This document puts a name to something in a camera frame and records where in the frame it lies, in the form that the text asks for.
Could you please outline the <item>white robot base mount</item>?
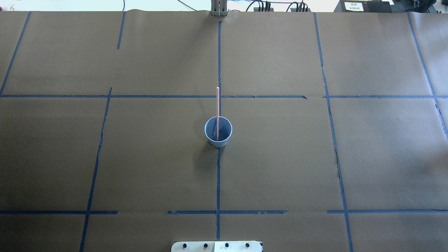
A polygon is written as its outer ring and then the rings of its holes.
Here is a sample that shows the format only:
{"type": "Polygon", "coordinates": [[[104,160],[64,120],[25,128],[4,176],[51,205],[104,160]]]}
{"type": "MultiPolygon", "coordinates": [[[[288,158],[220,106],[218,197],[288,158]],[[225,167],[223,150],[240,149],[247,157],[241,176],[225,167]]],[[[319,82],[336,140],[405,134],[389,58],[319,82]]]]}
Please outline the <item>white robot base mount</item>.
{"type": "Polygon", "coordinates": [[[182,241],[175,242],[171,252],[263,252],[262,242],[239,241],[182,241]]]}

